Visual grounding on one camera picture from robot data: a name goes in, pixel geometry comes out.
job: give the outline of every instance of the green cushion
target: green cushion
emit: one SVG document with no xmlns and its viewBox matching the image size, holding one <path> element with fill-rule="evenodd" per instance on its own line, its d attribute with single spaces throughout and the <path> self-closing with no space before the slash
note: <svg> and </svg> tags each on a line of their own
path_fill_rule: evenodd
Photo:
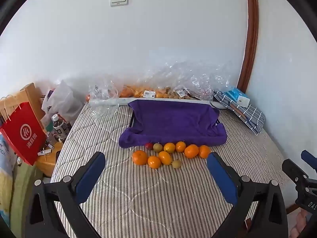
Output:
<svg viewBox="0 0 317 238">
<path fill-rule="evenodd" d="M 35 166 L 22 163 L 13 170 L 12 199 L 10 206 L 10 226 L 16 238 L 24 237 L 24 224 L 29 208 L 29 200 L 34 182 L 42 179 L 43 173 Z"/>
</svg>

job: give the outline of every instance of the white wall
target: white wall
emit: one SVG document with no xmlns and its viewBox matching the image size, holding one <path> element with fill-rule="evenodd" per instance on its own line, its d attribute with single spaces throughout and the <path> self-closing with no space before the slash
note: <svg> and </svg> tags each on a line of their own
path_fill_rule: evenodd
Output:
<svg viewBox="0 0 317 238">
<path fill-rule="evenodd" d="M 85 93 L 89 73 L 132 78 L 170 56 L 231 61 L 236 83 L 246 32 L 247 0 L 27 0 L 0 37 L 0 95 L 61 79 Z"/>
<path fill-rule="evenodd" d="M 316 178 L 301 152 L 306 149 L 317 156 L 317 43 L 286 0 L 259 0 L 259 13 L 247 95 L 266 115 L 265 130 L 285 157 Z M 293 185 L 289 190 L 297 194 Z"/>
</svg>

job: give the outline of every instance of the red fruit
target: red fruit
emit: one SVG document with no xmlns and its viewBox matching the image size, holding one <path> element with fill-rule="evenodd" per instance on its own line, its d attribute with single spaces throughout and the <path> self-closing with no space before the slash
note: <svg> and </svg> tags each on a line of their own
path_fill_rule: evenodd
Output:
<svg viewBox="0 0 317 238">
<path fill-rule="evenodd" d="M 147 143 L 144 145 L 144 147 L 148 150 L 153 150 L 153 144 L 152 143 Z"/>
</svg>

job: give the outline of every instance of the white bottle cap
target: white bottle cap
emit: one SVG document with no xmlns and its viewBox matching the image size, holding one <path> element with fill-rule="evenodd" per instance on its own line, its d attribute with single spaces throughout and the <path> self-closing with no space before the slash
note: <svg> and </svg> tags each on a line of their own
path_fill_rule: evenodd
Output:
<svg viewBox="0 0 317 238">
<path fill-rule="evenodd" d="M 53 115 L 52 119 L 53 119 L 53 121 L 58 121 L 58 119 L 59 119 L 58 114 Z"/>
</svg>

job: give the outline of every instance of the blue gripper pad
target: blue gripper pad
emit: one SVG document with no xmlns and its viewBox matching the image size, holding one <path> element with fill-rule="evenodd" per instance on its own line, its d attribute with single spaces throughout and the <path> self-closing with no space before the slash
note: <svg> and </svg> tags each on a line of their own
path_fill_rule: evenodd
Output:
<svg viewBox="0 0 317 238">
<path fill-rule="evenodd" d="M 106 165 L 105 155 L 101 152 L 96 152 L 98 155 L 91 162 L 92 158 L 88 161 L 88 166 L 85 173 L 82 175 L 81 179 L 78 181 L 76 185 L 76 196 L 75 200 L 78 204 L 85 202 L 91 191 L 93 190 L 96 182 L 98 181 L 99 176 Z"/>
<path fill-rule="evenodd" d="M 309 166 L 316 170 L 317 172 L 317 158 L 315 158 L 312 154 L 310 154 L 307 150 L 302 151 L 301 158 L 304 160 Z"/>
<path fill-rule="evenodd" d="M 232 181 L 227 171 L 220 164 L 218 159 L 215 157 L 214 153 L 215 152 L 210 153 L 207 158 L 207 167 L 209 172 L 214 178 L 227 203 L 235 205 L 238 200 L 237 186 Z"/>
</svg>

